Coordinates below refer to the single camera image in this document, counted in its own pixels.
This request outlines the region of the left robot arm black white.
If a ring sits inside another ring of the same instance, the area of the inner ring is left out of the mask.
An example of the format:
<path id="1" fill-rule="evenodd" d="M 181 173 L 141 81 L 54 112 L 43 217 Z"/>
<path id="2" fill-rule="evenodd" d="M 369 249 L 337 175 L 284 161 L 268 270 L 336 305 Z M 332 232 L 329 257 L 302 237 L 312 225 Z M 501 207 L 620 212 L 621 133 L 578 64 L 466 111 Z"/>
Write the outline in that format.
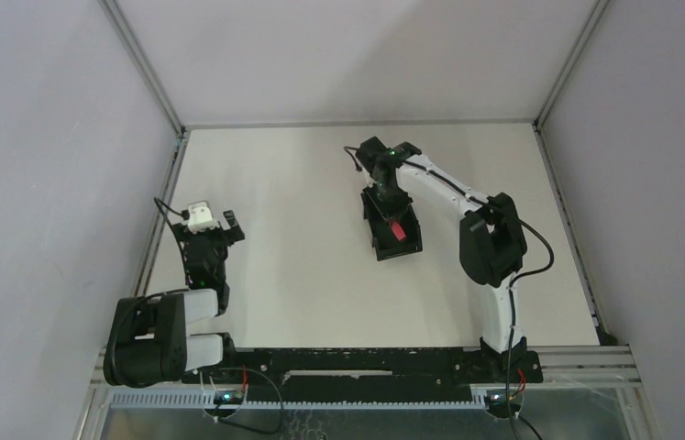
<path id="1" fill-rule="evenodd" d="M 186 221 L 171 231 L 184 285 L 117 303 L 103 364 L 112 386 L 147 388 L 201 369 L 219 382 L 238 374 L 240 359 L 227 349 L 228 333 L 195 334 L 190 327 L 226 312 L 226 260 L 230 247 L 244 240 L 244 231 L 233 211 L 216 220 L 202 203 L 189 206 Z"/>

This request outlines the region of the red handled screwdriver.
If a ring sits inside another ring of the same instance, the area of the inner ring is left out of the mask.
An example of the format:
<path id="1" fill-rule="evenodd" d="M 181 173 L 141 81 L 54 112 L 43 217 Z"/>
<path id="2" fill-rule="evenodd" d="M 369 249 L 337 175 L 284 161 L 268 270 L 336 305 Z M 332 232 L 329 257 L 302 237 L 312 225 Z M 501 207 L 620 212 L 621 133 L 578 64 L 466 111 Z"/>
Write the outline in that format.
<path id="1" fill-rule="evenodd" d="M 391 232 L 392 232 L 394 238 L 395 238 L 398 242 L 404 242 L 404 241 L 406 240 L 407 235 L 406 235 L 406 233 L 404 232 L 403 227 L 401 226 L 401 224 L 400 224 L 398 221 L 392 220 L 392 221 L 389 223 L 389 228 L 390 228 L 390 230 L 391 230 Z"/>

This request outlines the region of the black plastic bin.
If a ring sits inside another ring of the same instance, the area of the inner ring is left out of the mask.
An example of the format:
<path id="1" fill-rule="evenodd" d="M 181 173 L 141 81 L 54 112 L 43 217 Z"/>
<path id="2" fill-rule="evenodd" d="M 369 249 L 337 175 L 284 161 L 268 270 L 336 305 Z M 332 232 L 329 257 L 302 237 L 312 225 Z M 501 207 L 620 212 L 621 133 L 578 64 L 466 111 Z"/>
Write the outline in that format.
<path id="1" fill-rule="evenodd" d="M 392 208 L 379 200 L 374 187 L 360 193 L 363 218 L 371 235 L 371 246 L 378 261 L 421 252 L 421 226 L 411 201 Z"/>

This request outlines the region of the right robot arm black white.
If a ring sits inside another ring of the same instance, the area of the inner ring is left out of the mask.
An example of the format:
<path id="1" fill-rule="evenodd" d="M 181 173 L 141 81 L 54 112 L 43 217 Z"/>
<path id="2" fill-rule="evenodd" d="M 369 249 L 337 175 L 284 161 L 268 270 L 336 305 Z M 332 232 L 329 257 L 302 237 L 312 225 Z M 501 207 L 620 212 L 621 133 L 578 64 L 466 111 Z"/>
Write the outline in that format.
<path id="1" fill-rule="evenodd" d="M 514 199 L 505 192 L 490 196 L 473 190 L 409 142 L 388 148 L 378 137 L 371 137 L 345 151 L 356 171 L 366 175 L 367 184 L 360 198 L 377 260 L 422 250 L 422 230 L 413 207 L 416 197 L 432 203 L 455 223 L 459 265 L 471 281 L 484 289 L 484 372 L 496 381 L 511 378 L 527 352 L 519 325 L 517 283 L 549 270 L 555 262 L 553 248 L 544 242 L 547 264 L 525 271 L 525 235 L 545 239 L 520 217 Z"/>

